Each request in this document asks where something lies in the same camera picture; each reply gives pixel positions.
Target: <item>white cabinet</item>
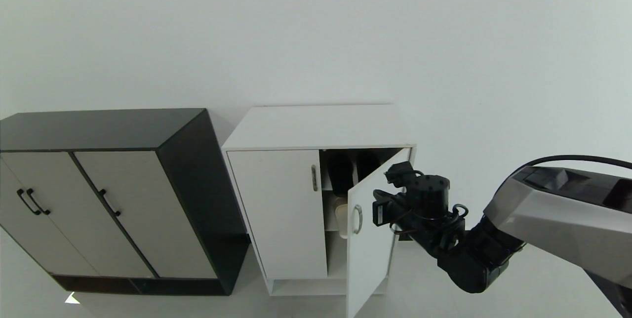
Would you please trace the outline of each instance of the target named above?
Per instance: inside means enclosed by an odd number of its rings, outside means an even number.
[[[342,239],[327,159],[367,150],[380,164],[361,181],[354,164]],[[346,295],[351,318],[386,292],[395,235],[372,223],[373,190],[397,192],[384,172],[415,152],[395,106],[255,107],[223,151],[272,296]]]
[[[267,278],[327,278],[318,151],[231,152],[231,167]]]
[[[68,153],[6,153],[2,160],[100,276],[153,277]]]

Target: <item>silver handle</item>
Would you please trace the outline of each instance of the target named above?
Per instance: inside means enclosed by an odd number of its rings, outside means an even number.
[[[359,216],[359,225],[357,226],[357,229],[354,230],[354,233],[359,234],[359,231],[362,230],[362,207],[360,207],[359,204],[356,204],[354,210],[357,210],[357,215]]]
[[[318,192],[318,183],[316,182],[316,165],[312,165],[312,187],[314,192]]]

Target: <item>beige cabinet door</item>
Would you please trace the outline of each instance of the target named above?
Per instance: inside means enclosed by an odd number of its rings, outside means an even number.
[[[154,277],[66,152],[4,153],[20,182],[101,276]]]
[[[97,271],[31,201],[28,189],[0,160],[0,225],[49,273],[97,276]]]
[[[161,278],[217,278],[155,152],[75,156]]]

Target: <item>white shoe cabinet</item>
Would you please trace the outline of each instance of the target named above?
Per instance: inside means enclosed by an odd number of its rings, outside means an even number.
[[[338,235],[327,175],[332,150],[372,149],[381,167],[348,194],[348,239]],[[386,293],[395,235],[372,223],[373,190],[397,192],[384,172],[413,161],[415,142],[393,105],[255,107],[223,154],[272,296],[346,295],[354,317]]]

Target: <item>black cable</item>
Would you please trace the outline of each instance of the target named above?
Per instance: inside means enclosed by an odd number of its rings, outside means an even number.
[[[544,158],[539,158],[535,160],[531,160],[530,162],[520,166],[513,173],[519,172],[520,169],[526,166],[537,165],[538,163],[551,162],[551,161],[588,161],[588,162],[599,162],[606,163],[607,165],[613,165],[618,167],[624,167],[626,169],[632,170],[632,162],[627,162],[623,160],[611,159],[611,158],[603,158],[601,156],[589,156],[589,155],[556,155],[556,156],[546,156]]]

